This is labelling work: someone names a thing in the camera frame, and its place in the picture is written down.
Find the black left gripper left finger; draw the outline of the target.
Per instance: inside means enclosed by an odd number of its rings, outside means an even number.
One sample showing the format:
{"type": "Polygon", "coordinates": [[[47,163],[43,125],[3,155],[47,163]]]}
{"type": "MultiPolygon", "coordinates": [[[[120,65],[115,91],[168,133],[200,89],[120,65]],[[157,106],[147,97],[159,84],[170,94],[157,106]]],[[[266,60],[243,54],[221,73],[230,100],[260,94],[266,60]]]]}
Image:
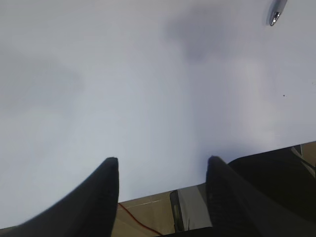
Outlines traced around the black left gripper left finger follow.
{"type": "Polygon", "coordinates": [[[109,237],[119,197],[119,163],[105,159],[76,189],[5,237],[109,237]]]}

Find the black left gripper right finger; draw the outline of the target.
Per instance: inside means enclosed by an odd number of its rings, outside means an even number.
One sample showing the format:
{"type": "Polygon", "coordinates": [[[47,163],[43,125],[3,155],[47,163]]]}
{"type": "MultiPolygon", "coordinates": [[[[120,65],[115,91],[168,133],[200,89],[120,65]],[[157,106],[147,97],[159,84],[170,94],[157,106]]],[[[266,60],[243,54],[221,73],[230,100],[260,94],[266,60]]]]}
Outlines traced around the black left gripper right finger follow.
{"type": "Polygon", "coordinates": [[[206,200],[216,237],[314,237],[316,225],[256,190],[220,157],[208,160],[206,200]]]}

